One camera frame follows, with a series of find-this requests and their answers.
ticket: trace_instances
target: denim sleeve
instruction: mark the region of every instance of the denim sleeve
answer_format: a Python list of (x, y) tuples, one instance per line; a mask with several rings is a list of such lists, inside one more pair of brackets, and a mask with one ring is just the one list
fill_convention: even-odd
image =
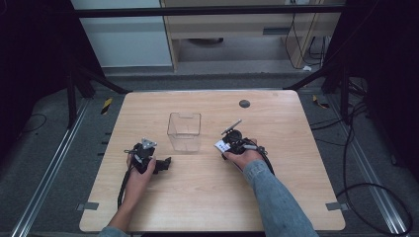
[(99, 233), (98, 237), (126, 237), (126, 234), (119, 228), (106, 226)]
[(293, 195), (262, 160), (247, 164), (243, 174), (252, 187), (267, 237), (318, 236)]

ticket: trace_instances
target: table top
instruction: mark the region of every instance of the table top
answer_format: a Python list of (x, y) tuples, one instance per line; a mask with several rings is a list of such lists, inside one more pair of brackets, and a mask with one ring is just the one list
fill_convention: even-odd
[[(241, 100), (250, 107), (241, 108)], [(173, 149), (167, 127), (170, 114), (178, 112), (202, 115), (198, 152)], [(152, 177), (131, 231), (263, 231), (252, 189), (214, 147), (239, 119), (236, 129), (266, 148), (276, 176), (314, 229), (343, 229), (342, 212), (326, 208), (336, 198), (297, 93), (246, 90), (127, 94), (89, 196), (99, 206), (84, 210), (81, 230), (100, 231), (109, 223), (126, 171), (124, 150), (146, 137), (157, 142), (156, 158), (172, 157), (172, 163)]]

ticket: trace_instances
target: gray floor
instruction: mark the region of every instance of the gray floor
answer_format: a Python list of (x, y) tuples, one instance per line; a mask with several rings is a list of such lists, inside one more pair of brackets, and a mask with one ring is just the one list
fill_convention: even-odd
[[(309, 74), (309, 72), (292, 68), (284, 52), (284, 46), (279, 39), (275, 38), (224, 39), (224, 42), (219, 44), (186, 40), (183, 42), (183, 49), (179, 69), (176, 72), (147, 72), (141, 77), (111, 77), (110, 80), (134, 91), (280, 89)], [(112, 132), (124, 100), (124, 95), (118, 95), (99, 84), (93, 84), (97, 93), (89, 102), (86, 117), (32, 226), (33, 235), (85, 235), (78, 227), (82, 212), (76, 210), (75, 207), (78, 203), (87, 201), (102, 161), (102, 153), (106, 150), (106, 144), (103, 142), (106, 143), (109, 140), (108, 132)], [(310, 123), (337, 118), (332, 109), (320, 108), (312, 102), (313, 94), (323, 98), (321, 93), (318, 93), (319, 85), (321, 85), (321, 80), (313, 82), (298, 93)], [(100, 111), (109, 97), (113, 98), (113, 103), (108, 113), (102, 116)], [(351, 97), (353, 105), (359, 101), (359, 98)], [(41, 99), (34, 107), (34, 114), (44, 115), (46, 122), (34, 131), (23, 133), (10, 153), (10, 159), (13, 162), (6, 171), (1, 173), (0, 236), (9, 236), (21, 217), (66, 130), (65, 91)], [(28, 122), (27, 129), (36, 128), (42, 123), (42, 116), (33, 116)], [(390, 153), (379, 136), (374, 121), (368, 118), (368, 114), (361, 114), (355, 119), (354, 131), (381, 182), (400, 196), (415, 220), (419, 220), (419, 206), (417, 205), (419, 184), (407, 169), (391, 165)], [(316, 130), (313, 135), (317, 139), (317, 146), (332, 187), (338, 193), (343, 188), (344, 150), (339, 144), (345, 143), (346, 135), (339, 124)], [(348, 183), (363, 182), (364, 177), (359, 164), (351, 151), (348, 154)], [(361, 188), (350, 194), (362, 216), (380, 228), (386, 229), (385, 221), (368, 188)], [(352, 210), (343, 213), (347, 223), (344, 230), (319, 232), (319, 234), (321, 236), (382, 236), (364, 224)], [(185, 236), (187, 234), (161, 235)], [(196, 233), (187, 236), (197, 235), (212, 236), (214, 234)], [(243, 236), (242, 233), (224, 235)], [(248, 236), (262, 236), (262, 234), (253, 233)], [(418, 227), (414, 227), (411, 236), (419, 236)]]

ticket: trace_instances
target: clear plastic box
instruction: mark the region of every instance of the clear plastic box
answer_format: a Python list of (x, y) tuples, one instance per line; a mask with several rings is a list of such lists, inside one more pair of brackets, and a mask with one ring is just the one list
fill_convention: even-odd
[(199, 151), (200, 133), (201, 114), (170, 114), (167, 135), (176, 151)]

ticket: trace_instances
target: cabinet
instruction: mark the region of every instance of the cabinet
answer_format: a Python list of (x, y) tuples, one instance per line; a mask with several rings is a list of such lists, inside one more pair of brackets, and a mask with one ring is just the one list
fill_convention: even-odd
[[(286, 0), (160, 0), (162, 7), (252, 6), (284, 5)], [(309, 4), (342, 3), (344, 0), (310, 0)], [(275, 30), (285, 38), (294, 22), (287, 40), (287, 49), (293, 65), (300, 67), (301, 56), (313, 37), (332, 36), (340, 13), (321, 14), (253, 14), (168, 16), (164, 18), (172, 62), (177, 67), (180, 40), (215, 39), (232, 37), (264, 37), (266, 30)]]
[[(159, 8), (158, 0), (72, 0), (75, 9)], [(104, 72), (171, 67), (162, 17), (80, 19)]]

